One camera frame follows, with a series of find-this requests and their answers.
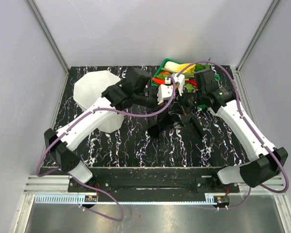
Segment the black trash bag roll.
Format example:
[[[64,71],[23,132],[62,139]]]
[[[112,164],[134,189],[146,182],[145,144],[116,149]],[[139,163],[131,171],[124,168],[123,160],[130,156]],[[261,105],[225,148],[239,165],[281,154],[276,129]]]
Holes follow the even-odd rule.
[[[197,138],[203,138],[205,136],[200,122],[194,116],[189,117],[189,128]]]

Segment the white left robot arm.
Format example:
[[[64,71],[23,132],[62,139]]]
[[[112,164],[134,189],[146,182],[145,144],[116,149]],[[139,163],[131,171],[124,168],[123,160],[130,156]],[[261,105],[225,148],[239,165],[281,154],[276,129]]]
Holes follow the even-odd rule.
[[[142,69],[133,69],[124,78],[119,78],[107,70],[89,72],[75,84],[74,98],[83,109],[76,119],[58,130],[48,129],[44,133],[45,152],[42,158],[50,155],[56,169],[72,176],[79,187],[90,192],[95,188],[93,173],[74,153],[84,138],[99,129],[106,133],[118,130],[124,116],[149,118],[166,110],[172,103],[177,88],[174,77],[167,78],[167,84],[161,85],[152,95],[147,89],[151,76]],[[150,114],[129,114],[124,109],[134,104],[147,107],[167,104]]]

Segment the white faceted trash bin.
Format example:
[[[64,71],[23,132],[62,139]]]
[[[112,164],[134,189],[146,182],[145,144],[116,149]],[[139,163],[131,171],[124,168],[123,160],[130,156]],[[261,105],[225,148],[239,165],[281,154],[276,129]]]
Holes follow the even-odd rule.
[[[77,105],[86,111],[108,86],[116,84],[121,79],[107,70],[88,72],[74,84],[73,99]],[[98,129],[101,132],[112,133],[121,128],[124,116],[117,114],[106,120]]]

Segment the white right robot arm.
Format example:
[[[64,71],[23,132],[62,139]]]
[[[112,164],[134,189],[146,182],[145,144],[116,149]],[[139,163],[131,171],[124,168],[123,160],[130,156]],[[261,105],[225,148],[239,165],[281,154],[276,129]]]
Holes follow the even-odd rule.
[[[244,183],[254,188],[277,176],[288,157],[286,149],[277,148],[261,133],[234,89],[220,86],[213,70],[198,71],[194,79],[197,91],[181,93],[182,104],[188,107],[205,105],[213,115],[221,118],[235,134],[249,160],[245,164],[219,170],[211,180],[212,189],[222,192],[230,183]]]

